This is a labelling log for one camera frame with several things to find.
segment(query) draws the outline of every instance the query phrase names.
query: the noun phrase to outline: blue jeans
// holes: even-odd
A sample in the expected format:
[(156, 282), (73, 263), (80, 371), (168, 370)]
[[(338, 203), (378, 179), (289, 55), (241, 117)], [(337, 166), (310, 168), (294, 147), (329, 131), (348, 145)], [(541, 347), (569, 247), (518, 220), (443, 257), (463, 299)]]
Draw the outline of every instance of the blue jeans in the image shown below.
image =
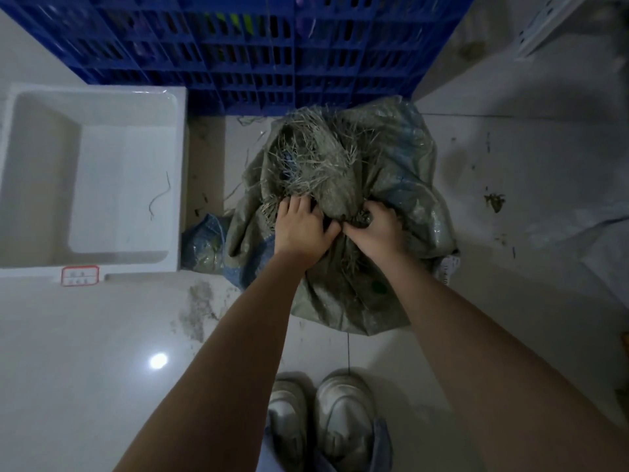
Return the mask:
[[(393, 466), (393, 447), (387, 423), (382, 418), (373, 421), (373, 452), (371, 463), (364, 472), (389, 472)], [(328, 462), (319, 449), (314, 450), (312, 457), (314, 472), (336, 472), (336, 469)], [(284, 472), (284, 469), (277, 460), (273, 446), (273, 434), (271, 432), (271, 421), (267, 417), (267, 425), (264, 428), (262, 438), (262, 449), (258, 459), (256, 472)]]

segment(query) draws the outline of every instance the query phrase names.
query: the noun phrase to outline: hand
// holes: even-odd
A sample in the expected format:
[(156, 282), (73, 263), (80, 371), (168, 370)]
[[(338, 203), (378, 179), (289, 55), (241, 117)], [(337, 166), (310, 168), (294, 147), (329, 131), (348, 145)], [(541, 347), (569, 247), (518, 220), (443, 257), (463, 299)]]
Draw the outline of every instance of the hand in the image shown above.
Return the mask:
[(309, 269), (328, 251), (340, 232), (336, 220), (323, 231), (323, 212), (319, 206), (310, 212), (310, 197), (285, 198), (277, 213), (275, 254), (294, 255)]
[(345, 222), (343, 233), (378, 266), (397, 254), (404, 254), (402, 224), (397, 221), (395, 210), (373, 201), (365, 202), (365, 208), (373, 217), (369, 226), (356, 228)]

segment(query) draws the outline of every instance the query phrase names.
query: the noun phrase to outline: person's left hand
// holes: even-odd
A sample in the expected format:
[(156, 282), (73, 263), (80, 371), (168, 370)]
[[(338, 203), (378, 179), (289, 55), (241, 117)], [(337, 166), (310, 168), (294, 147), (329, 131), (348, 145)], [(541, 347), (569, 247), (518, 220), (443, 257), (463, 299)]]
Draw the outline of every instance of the person's left hand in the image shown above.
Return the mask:
[(326, 253), (340, 232), (336, 220), (323, 231), (323, 212), (319, 206), (310, 212), (309, 196), (285, 198), (277, 213), (275, 254), (294, 255), (308, 269)]

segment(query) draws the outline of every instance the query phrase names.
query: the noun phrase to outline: tile floor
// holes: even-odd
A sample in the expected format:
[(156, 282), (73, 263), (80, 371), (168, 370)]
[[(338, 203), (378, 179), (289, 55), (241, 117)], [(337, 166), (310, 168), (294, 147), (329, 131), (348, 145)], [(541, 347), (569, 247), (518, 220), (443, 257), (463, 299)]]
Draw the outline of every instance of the tile floor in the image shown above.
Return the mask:
[[(525, 234), (553, 213), (625, 194), (624, 90), (604, 38), (566, 35), (533, 62), (513, 61), (509, 30), (538, 1), (477, 4), (473, 13), (485, 21), (466, 19), (416, 93), (438, 145), (435, 185), (462, 252), (452, 287), (626, 427), (613, 390), (628, 375), (618, 333), (629, 315), (578, 262), (578, 244), (535, 250)], [(499, 2), (508, 23), (502, 12), (492, 16)], [(487, 56), (461, 66), (452, 53), (471, 32), (487, 37)], [(4, 84), (74, 82), (56, 60), (46, 60), (55, 72), (47, 81), (35, 58), (1, 53), (13, 62)], [(236, 204), (240, 175), (269, 122), (191, 119), (188, 225)], [(499, 214), (485, 205), (487, 191), (506, 196)], [(191, 272), (115, 276), (89, 289), (47, 279), (0, 283), (0, 468), (111, 470), (200, 347), (180, 313), (196, 302), (220, 317), (237, 294), (221, 277)], [(205, 337), (215, 325), (206, 320)], [(151, 370), (159, 352), (169, 362)], [(483, 469), (409, 330), (369, 338), (291, 318), (279, 372), (302, 373), (316, 386), (339, 369), (372, 386), (389, 421), (394, 470)]]

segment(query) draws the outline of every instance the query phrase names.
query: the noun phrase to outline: sneaker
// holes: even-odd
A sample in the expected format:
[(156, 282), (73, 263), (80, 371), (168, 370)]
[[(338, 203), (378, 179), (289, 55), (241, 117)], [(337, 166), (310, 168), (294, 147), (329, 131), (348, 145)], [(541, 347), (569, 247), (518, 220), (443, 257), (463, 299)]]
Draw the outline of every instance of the sneaker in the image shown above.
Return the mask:
[(301, 388), (276, 381), (269, 400), (269, 418), (277, 458), (286, 472), (301, 472), (306, 457), (308, 407)]
[(314, 400), (317, 447), (338, 472), (369, 468), (375, 402), (357, 376), (335, 376), (319, 387)]

